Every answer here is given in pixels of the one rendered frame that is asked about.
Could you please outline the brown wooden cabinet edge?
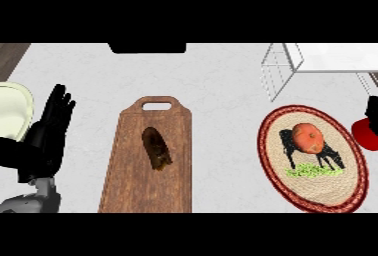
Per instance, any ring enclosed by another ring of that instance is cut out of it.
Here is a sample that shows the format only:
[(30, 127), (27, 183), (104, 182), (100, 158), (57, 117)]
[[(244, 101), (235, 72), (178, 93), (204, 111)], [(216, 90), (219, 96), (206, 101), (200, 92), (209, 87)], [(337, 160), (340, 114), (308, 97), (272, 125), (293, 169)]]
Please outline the brown wooden cabinet edge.
[(0, 82), (10, 79), (30, 48), (30, 43), (0, 43)]

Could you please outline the round woven placemat red rim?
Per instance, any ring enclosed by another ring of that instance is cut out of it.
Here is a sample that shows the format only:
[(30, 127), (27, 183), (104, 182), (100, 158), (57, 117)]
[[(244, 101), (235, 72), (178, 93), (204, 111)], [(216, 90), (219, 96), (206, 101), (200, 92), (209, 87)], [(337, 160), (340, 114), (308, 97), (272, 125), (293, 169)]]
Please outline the round woven placemat red rim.
[[(320, 130), (326, 142), (317, 154), (293, 143), (296, 126)], [(351, 213), (368, 193), (368, 165), (345, 126), (321, 110), (289, 105), (266, 116), (258, 136), (261, 163), (272, 185), (306, 212)]]

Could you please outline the dark brown vegetable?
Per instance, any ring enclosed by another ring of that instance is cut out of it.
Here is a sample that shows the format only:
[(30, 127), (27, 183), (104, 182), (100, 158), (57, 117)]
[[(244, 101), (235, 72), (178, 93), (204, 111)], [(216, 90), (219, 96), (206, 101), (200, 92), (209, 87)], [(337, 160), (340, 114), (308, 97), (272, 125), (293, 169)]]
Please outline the dark brown vegetable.
[(148, 127), (142, 133), (142, 141), (151, 160), (153, 169), (162, 171), (173, 163), (171, 151), (159, 130)]

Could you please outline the red round object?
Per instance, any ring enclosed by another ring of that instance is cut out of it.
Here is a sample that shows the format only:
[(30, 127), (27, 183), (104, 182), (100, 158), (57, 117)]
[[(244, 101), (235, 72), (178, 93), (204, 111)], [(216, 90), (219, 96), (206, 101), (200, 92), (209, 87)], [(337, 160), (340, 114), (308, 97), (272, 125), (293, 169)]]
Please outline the red round object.
[(378, 135), (370, 128), (370, 119), (361, 119), (352, 125), (352, 134), (360, 145), (371, 151), (378, 151)]

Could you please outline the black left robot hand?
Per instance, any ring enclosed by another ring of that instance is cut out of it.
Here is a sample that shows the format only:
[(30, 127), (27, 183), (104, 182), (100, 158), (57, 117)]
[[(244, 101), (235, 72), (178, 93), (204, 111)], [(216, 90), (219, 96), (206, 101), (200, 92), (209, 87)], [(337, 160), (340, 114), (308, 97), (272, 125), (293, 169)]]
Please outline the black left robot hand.
[(18, 170), (18, 182), (52, 178), (60, 171), (66, 134), (76, 101), (67, 87), (58, 84), (51, 93), (41, 120), (33, 124), (26, 139), (17, 142), (0, 137), (0, 166)]

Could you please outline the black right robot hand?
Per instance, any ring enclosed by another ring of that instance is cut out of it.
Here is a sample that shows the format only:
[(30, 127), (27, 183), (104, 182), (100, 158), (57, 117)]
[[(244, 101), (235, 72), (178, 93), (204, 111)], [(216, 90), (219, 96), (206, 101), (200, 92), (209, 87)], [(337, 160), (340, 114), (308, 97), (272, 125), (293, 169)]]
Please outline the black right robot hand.
[(378, 136), (378, 96), (371, 96), (368, 99), (365, 115), (370, 120), (370, 129)]

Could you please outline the brown wooden cutting board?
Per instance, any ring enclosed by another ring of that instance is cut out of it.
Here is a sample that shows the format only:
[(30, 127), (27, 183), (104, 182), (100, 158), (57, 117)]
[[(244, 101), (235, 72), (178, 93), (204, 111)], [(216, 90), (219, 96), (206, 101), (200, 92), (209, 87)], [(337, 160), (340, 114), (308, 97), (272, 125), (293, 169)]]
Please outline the brown wooden cutting board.
[[(173, 163), (153, 168), (142, 136), (154, 127)], [(193, 211), (193, 113), (172, 96), (145, 96), (122, 111), (100, 212)]]

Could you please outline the pale green plate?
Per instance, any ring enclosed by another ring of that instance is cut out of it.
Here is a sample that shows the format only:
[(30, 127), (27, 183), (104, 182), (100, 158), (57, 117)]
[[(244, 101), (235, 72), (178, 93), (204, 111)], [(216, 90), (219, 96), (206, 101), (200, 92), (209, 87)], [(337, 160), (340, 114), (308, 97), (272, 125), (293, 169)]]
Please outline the pale green plate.
[(35, 99), (29, 88), (14, 82), (0, 82), (0, 137), (21, 141), (30, 129)]

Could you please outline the black appliance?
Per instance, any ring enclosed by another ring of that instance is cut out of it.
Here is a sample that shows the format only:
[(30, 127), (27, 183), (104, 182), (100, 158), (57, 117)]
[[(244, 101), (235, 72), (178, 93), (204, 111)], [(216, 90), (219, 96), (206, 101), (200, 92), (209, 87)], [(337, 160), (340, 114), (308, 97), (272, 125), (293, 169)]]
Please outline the black appliance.
[(110, 43), (117, 54), (185, 53), (185, 43)]

